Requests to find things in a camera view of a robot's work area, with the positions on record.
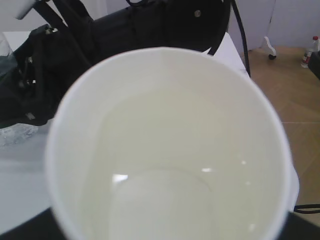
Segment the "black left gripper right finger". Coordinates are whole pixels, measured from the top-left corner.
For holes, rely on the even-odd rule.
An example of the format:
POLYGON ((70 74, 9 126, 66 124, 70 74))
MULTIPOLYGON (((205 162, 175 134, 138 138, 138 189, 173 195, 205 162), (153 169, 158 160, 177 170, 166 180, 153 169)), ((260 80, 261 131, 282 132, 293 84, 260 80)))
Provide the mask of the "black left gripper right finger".
POLYGON ((320 227, 290 212, 280 240, 320 240, 320 227))

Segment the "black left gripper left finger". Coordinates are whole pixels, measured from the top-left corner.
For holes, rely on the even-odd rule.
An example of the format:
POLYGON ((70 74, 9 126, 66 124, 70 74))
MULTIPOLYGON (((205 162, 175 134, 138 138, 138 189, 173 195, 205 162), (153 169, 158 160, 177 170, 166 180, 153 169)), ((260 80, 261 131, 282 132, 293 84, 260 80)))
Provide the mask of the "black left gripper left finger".
POLYGON ((65 240, 51 208, 0 235, 1 240, 65 240))

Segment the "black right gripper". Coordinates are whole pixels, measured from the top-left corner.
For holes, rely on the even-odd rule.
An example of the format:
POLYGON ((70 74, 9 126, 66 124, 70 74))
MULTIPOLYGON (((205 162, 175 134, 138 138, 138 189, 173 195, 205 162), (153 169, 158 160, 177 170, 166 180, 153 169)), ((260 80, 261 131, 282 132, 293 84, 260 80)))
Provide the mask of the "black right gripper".
POLYGON ((19 70, 18 122, 42 126, 54 117, 68 88, 95 63, 95 42, 89 26, 60 30, 45 24, 13 54, 19 70))

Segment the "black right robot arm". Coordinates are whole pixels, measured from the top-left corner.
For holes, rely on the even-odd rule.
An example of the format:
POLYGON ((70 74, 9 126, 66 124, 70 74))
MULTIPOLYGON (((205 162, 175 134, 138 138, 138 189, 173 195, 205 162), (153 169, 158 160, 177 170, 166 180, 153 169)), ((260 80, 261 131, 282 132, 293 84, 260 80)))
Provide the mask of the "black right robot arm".
POLYGON ((46 0, 35 10, 46 24, 32 30, 0 75, 0 125, 41 126, 70 86, 95 64, 124 52, 172 47, 215 54, 227 31, 228 0, 141 0, 92 19, 79 0, 46 0))

